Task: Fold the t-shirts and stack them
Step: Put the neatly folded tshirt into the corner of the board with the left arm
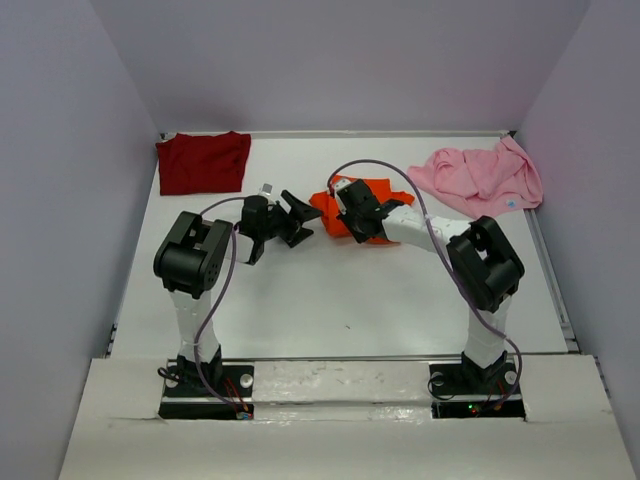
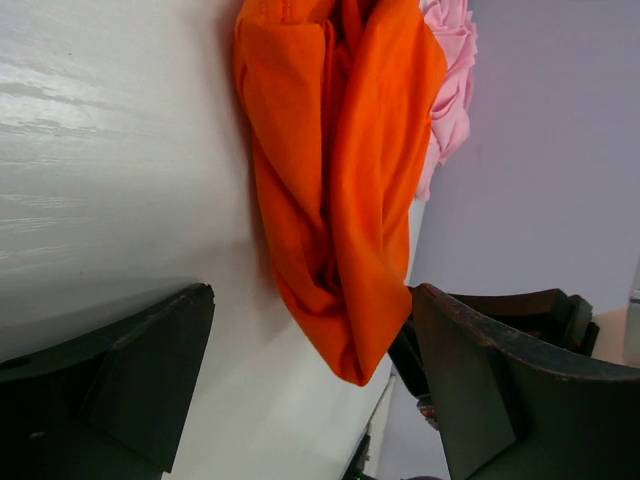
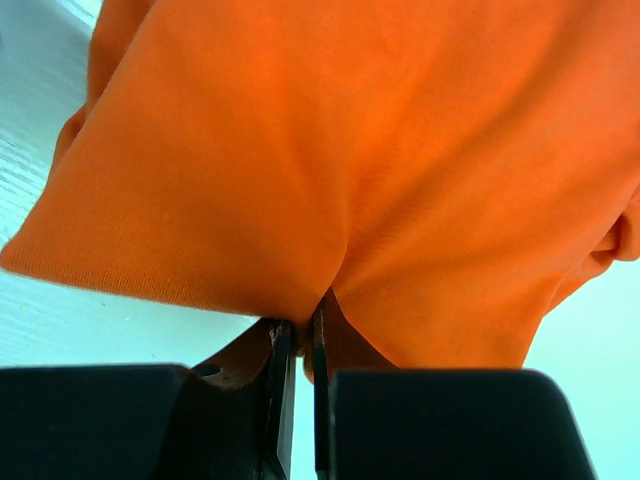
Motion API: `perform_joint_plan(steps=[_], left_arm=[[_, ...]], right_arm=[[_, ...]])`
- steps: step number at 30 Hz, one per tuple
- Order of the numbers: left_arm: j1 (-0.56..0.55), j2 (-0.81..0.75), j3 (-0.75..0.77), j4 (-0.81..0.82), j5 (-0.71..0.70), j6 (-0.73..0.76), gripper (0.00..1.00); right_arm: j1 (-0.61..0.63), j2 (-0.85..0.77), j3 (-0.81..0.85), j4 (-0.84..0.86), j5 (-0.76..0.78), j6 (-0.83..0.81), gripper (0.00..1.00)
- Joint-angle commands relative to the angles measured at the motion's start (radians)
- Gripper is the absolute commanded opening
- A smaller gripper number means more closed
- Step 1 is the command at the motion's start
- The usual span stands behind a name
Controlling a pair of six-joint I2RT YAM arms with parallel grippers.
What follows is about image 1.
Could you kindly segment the orange t-shirt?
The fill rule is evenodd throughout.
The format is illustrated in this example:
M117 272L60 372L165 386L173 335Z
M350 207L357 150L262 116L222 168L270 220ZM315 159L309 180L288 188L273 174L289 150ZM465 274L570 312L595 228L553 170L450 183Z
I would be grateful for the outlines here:
M336 181L340 177L349 178L352 181L362 178L355 177L347 177L336 175L331 178L331 181ZM378 198L381 203L386 202L390 199L400 200L404 203L403 206L396 208L391 212L391 214L382 221L385 233L389 239L389 241L383 241L378 239L373 239L367 241L365 243L372 244L391 244L398 243L399 239L395 237L395 234L391 231L387 231L387 225L391 221L402 220L404 215L408 215L409 219L412 220L415 213L412 208L412 204L415 201L415 197L406 192L395 192L391 189L391 182L388 179L362 179L373 191L374 195ZM335 200L328 193L328 188L323 192L316 192L310 198L311 206L320 209L323 213L321 220L323 222L324 228L326 232L331 237L347 237L350 236L353 240L354 238L351 236L345 225L337 219L337 215L339 214L338 206L336 205Z

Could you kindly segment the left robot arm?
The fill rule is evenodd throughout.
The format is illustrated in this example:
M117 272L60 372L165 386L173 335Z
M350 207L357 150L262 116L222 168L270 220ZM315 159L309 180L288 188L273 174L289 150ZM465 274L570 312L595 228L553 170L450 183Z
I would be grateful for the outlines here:
M320 209L287 190L279 200L270 199L266 190L238 200L242 205L235 223L181 212L153 261L153 273L173 301L181 339L175 366L161 367L158 374L168 383L226 404L237 395L224 380L222 348L212 321L235 265L256 264L273 239L296 247L313 235L305 224L322 216Z

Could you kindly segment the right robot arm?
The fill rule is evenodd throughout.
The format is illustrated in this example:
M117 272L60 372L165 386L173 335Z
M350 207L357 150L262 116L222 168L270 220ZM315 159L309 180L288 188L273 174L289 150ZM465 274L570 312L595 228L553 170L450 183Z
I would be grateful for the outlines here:
M380 202L362 179L332 187L338 219L364 243L384 239L437 254L469 307L468 333L458 364L432 369L435 399L504 395L507 312L525 269L495 219L475 221L430 216L398 200Z

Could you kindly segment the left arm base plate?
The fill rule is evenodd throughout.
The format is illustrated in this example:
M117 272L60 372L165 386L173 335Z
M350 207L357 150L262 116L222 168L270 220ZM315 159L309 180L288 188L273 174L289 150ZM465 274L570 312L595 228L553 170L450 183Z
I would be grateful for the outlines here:
M254 418L253 387L255 366L251 363L224 363L221 379L211 384L211 391L202 383L196 370L180 373L177 363L157 369L163 379L158 414L165 420L236 421Z

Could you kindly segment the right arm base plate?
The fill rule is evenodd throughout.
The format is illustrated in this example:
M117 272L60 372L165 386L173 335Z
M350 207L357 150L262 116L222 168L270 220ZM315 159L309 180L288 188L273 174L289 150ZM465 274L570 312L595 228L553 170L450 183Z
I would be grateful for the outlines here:
M501 405L497 402L510 391L516 379L516 366L507 362L496 379L472 386L462 376L460 363L436 363L429 366L428 392L431 414L436 420L526 418L520 388Z

